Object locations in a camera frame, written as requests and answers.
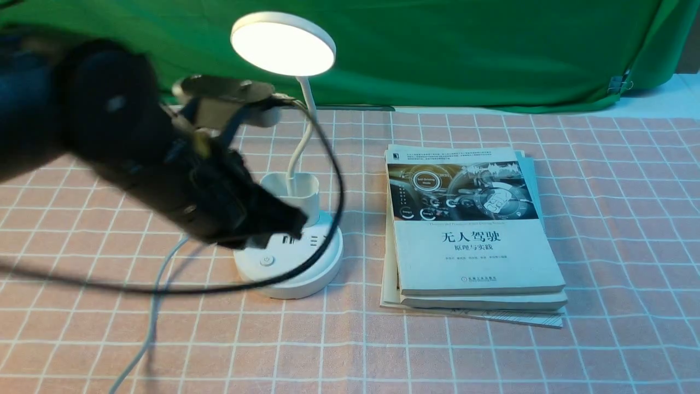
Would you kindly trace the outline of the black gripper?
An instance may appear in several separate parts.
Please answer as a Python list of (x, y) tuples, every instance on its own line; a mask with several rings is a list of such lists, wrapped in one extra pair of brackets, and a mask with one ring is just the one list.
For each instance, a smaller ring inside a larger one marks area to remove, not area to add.
[(265, 247), (302, 236), (307, 215), (253, 178), (242, 156), (202, 133), (177, 129), (112, 144), (95, 173), (204, 244)]

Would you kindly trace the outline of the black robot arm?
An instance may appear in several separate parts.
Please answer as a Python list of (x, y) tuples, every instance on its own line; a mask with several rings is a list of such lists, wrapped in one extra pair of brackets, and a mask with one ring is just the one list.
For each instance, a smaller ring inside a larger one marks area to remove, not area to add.
[(269, 83), (194, 75), (163, 105), (142, 53), (39, 25), (2, 27), (2, 181), (70, 154), (206, 244), (300, 239), (307, 215), (258, 184), (231, 148), (243, 124), (271, 126)]

